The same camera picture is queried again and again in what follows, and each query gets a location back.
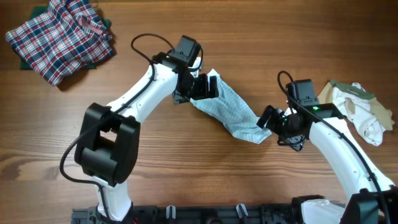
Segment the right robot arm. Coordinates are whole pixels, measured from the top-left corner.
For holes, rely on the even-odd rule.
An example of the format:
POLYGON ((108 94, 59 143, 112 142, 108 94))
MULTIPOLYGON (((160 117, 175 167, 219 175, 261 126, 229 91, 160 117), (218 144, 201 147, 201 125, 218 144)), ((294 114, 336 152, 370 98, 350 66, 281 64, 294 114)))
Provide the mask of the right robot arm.
POLYGON ((321 196, 293 199, 300 223, 397 223, 397 186, 370 160, 352 137, 333 104, 298 106, 296 112, 267 106, 257 125, 278 135, 296 151, 306 140, 323 154, 348 203, 340 207, 321 196))

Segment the light blue striped cloth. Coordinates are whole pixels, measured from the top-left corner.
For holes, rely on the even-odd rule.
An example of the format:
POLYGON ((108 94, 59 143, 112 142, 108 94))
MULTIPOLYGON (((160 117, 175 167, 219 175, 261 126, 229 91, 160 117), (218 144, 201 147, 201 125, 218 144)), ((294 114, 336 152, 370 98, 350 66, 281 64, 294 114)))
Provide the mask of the light blue striped cloth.
POLYGON ((212 69, 211 78, 216 78, 219 96, 204 100, 191 100, 194 107, 214 117, 236 139, 255 144, 262 143, 272 133, 257 126, 259 117, 249 105, 212 69))

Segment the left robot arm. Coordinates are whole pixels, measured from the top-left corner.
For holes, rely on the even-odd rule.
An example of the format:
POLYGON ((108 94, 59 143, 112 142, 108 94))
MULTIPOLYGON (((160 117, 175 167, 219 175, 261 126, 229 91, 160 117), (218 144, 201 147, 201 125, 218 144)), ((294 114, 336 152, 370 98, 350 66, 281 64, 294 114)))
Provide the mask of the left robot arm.
POLYGON ((96 188, 91 222, 137 222, 127 178, 136 165, 141 126, 166 96, 177 103, 218 96, 217 78, 199 73, 196 56, 161 52, 149 62, 146 74, 123 96, 106 106, 93 103, 85 111, 74 160, 96 188))

